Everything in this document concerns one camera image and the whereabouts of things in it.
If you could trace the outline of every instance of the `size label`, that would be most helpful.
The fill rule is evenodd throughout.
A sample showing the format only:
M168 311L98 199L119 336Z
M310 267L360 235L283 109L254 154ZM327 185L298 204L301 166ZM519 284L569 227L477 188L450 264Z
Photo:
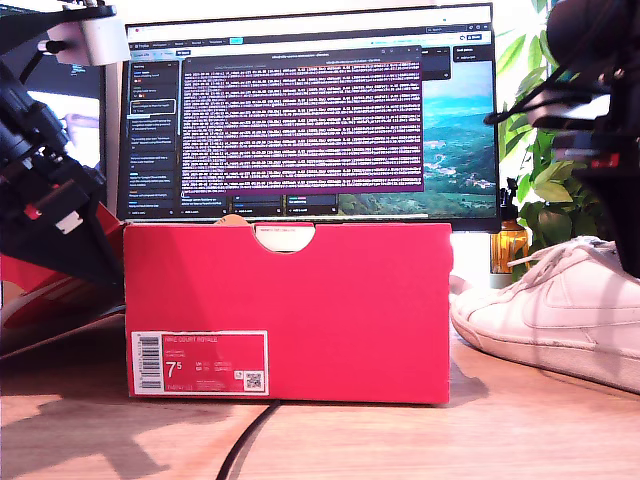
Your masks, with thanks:
M269 395L266 331L132 332L136 395Z

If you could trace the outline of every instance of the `qr code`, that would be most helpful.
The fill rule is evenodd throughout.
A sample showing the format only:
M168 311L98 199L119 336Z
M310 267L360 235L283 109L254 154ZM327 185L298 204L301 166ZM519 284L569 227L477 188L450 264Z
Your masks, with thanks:
M264 372L244 372L245 392L264 392Z

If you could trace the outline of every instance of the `white sneaker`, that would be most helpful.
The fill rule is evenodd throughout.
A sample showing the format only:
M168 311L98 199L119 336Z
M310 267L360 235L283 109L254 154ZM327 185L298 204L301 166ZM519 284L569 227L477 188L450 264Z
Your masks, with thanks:
M517 263L531 260L507 288L458 295L458 333L506 360L640 393L640 281L615 244L579 237Z

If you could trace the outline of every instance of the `monitor screen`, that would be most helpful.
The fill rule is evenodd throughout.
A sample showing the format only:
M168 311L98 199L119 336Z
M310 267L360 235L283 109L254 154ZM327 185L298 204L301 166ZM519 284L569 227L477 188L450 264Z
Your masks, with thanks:
M499 225L491 4L127 35L121 219Z
M0 0L0 16L61 9L62 3L56 1ZM36 53L38 42L48 38L46 33L40 35L0 59L18 78ZM104 114L103 85L102 67L65 65L58 63L53 55L45 55L26 82L29 94L48 105L65 126L71 139L69 155L104 173L100 121Z

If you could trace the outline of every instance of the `white shoelace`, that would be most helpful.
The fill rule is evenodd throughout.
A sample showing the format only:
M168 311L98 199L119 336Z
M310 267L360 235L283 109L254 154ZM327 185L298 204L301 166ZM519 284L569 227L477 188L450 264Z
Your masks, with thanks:
M506 287L504 291L520 290L534 283L546 280L560 260L571 255L576 249L585 250L592 256L599 258L602 263L612 265L611 254L615 254L616 244L615 242L605 242L598 237L582 236L573 238L559 245L543 248L533 253L533 255L509 262L507 265L512 267L526 262L538 261L537 264L522 276L520 281Z

